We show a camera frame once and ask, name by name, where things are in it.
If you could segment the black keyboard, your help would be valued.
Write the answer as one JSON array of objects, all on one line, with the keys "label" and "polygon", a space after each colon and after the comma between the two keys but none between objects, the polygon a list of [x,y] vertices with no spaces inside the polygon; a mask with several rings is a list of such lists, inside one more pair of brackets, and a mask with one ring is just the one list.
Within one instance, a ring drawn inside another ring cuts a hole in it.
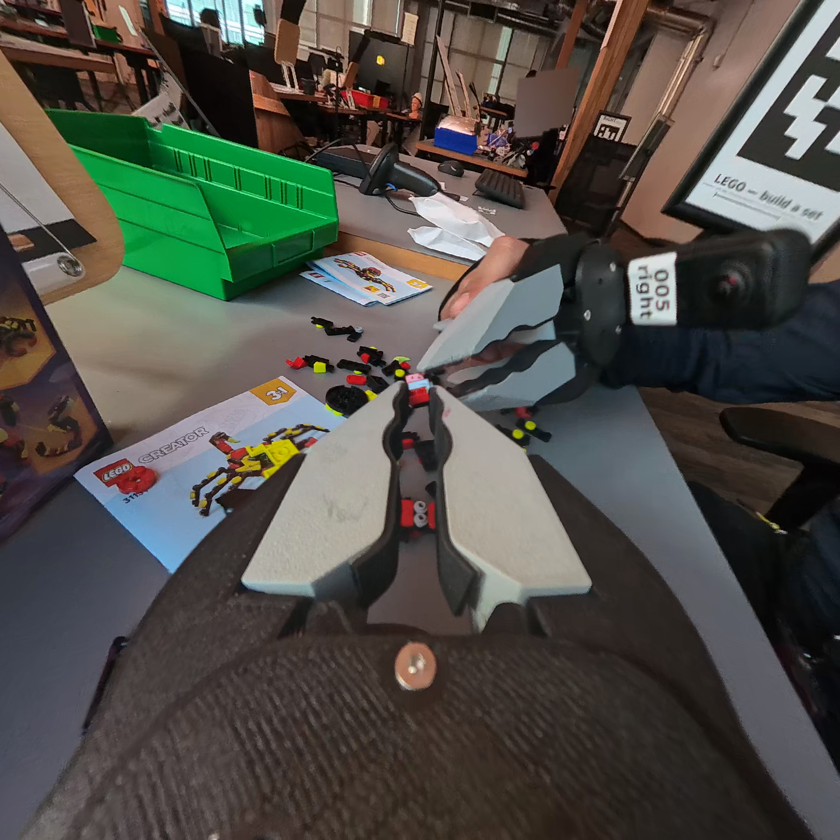
[{"label": "black keyboard", "polygon": [[525,209],[526,193],[522,181],[515,176],[485,169],[477,178],[476,193],[486,199],[515,209]]}]

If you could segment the green plastic bin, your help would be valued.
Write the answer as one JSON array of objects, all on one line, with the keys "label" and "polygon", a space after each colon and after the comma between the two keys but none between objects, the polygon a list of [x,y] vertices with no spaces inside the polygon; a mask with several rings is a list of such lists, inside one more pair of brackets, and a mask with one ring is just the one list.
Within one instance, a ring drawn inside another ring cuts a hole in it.
[{"label": "green plastic bin", "polygon": [[142,117],[46,114],[118,219],[126,267],[231,301],[338,239],[333,176],[317,165]]}]

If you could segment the black office chair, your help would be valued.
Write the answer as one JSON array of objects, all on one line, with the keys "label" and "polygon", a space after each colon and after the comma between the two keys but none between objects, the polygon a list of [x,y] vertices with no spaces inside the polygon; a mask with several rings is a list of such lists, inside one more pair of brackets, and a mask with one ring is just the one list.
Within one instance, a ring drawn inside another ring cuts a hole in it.
[{"label": "black office chair", "polygon": [[765,517],[782,530],[803,528],[839,495],[839,429],[773,408],[731,406],[719,414],[736,444],[788,459],[801,471]]}]

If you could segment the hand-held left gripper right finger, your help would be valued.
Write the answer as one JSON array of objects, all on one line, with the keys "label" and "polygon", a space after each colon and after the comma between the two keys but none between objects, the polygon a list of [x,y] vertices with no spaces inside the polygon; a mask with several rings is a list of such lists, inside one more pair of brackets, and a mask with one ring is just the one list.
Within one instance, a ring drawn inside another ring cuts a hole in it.
[{"label": "hand-held left gripper right finger", "polygon": [[523,447],[441,387],[429,426],[437,461],[437,574],[475,631],[505,604],[584,595],[592,579]]}]

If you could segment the crumpled white paper bag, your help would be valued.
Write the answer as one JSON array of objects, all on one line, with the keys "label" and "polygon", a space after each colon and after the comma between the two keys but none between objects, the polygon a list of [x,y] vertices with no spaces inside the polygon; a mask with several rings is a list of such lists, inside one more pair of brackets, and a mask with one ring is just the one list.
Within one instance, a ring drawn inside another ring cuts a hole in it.
[{"label": "crumpled white paper bag", "polygon": [[475,263],[504,236],[486,215],[441,192],[409,200],[423,222],[407,233],[423,248]]}]

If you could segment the person's right forearm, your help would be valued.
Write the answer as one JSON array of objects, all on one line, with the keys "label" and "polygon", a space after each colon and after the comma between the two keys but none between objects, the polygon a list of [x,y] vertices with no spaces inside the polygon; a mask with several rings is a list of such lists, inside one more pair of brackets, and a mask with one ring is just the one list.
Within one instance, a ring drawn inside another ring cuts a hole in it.
[{"label": "person's right forearm", "polygon": [[731,405],[836,403],[839,281],[810,285],[799,310],[765,331],[628,327],[601,382]]}]

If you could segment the pile of lego pieces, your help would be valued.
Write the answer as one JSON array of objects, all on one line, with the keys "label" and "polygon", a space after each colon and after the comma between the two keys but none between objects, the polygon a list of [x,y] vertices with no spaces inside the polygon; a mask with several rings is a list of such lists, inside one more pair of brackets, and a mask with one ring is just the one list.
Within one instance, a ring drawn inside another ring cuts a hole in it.
[{"label": "pile of lego pieces", "polygon": [[341,376],[341,381],[332,385],[325,397],[327,408],[337,416],[351,416],[383,393],[389,385],[405,383],[404,377],[408,374],[423,375],[434,385],[442,383],[440,373],[423,374],[415,370],[412,360],[407,356],[391,356],[373,345],[362,344],[364,331],[360,326],[337,324],[318,316],[311,316],[310,322],[322,334],[347,340],[355,348],[349,358],[331,360],[317,353],[305,353],[286,360],[293,371],[309,368],[316,375]]}]

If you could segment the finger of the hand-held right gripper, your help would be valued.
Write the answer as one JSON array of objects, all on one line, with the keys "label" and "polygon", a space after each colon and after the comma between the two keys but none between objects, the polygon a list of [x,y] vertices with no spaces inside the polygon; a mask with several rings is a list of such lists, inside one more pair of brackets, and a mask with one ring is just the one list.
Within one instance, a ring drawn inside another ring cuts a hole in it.
[{"label": "finger of the hand-held right gripper", "polygon": [[429,372],[454,365],[508,340],[513,333],[542,327],[557,315],[563,294],[560,267],[490,284],[458,316],[445,322],[416,369]]},{"label": "finger of the hand-held right gripper", "polygon": [[533,406],[571,383],[576,367],[566,343],[541,340],[457,384],[457,398],[476,412]]}]

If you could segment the black barcode scanner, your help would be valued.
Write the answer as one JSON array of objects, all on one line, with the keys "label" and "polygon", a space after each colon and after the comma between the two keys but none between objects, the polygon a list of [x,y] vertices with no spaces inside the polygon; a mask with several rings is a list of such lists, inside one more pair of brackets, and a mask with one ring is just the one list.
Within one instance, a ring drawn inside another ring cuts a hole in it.
[{"label": "black barcode scanner", "polygon": [[359,192],[367,196],[384,195],[393,189],[429,197],[444,190],[434,177],[403,162],[395,143],[373,153],[362,151],[354,143],[330,144],[315,151],[307,162],[357,180]]}]

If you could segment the open spider instruction booklet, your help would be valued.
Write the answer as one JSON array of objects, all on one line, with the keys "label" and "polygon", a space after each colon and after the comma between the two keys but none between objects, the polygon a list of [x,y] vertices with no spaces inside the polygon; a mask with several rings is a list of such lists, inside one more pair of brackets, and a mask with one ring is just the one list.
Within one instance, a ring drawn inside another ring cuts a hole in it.
[{"label": "open spider instruction booklet", "polygon": [[168,571],[255,490],[343,417],[284,377],[203,409],[76,473],[77,482]]}]

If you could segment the person's right hand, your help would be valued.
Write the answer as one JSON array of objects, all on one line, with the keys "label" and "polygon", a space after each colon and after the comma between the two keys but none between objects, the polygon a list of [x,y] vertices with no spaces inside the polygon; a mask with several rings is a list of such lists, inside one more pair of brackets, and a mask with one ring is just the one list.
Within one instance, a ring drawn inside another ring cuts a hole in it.
[{"label": "person's right hand", "polygon": [[456,318],[486,287],[509,278],[531,244],[530,239],[506,235],[496,238],[485,255],[468,268],[449,291],[438,310],[437,320]]}]

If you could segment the purple lego set box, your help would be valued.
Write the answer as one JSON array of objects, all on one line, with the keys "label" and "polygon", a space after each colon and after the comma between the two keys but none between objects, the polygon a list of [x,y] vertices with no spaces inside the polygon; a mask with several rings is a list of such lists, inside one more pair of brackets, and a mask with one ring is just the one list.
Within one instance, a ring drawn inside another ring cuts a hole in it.
[{"label": "purple lego set box", "polygon": [[1,541],[112,436],[12,243],[1,245]]}]

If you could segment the red brown lego body assembly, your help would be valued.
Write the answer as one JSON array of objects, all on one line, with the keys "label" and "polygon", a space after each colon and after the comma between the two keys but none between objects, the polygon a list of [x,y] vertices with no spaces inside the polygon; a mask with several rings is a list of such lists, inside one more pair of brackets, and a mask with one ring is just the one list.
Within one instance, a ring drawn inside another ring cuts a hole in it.
[{"label": "red brown lego body assembly", "polygon": [[435,532],[437,525],[435,501],[404,497],[400,501],[398,523],[404,534]]}]

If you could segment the closed instruction booklet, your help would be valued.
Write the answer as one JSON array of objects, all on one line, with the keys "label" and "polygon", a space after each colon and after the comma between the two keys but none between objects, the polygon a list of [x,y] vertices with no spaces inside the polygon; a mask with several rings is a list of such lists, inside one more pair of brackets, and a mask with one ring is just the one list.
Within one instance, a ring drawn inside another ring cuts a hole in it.
[{"label": "closed instruction booklet", "polygon": [[433,289],[425,280],[361,251],[313,259],[307,266],[303,277],[365,307],[391,306]]}]

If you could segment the framed marker sign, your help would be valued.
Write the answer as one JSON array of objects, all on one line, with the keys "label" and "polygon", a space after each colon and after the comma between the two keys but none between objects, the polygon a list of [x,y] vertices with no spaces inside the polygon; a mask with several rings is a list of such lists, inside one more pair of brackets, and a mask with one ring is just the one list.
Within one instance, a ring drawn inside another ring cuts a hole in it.
[{"label": "framed marker sign", "polygon": [[801,2],[663,214],[715,233],[798,230],[812,265],[839,237],[839,2]]}]

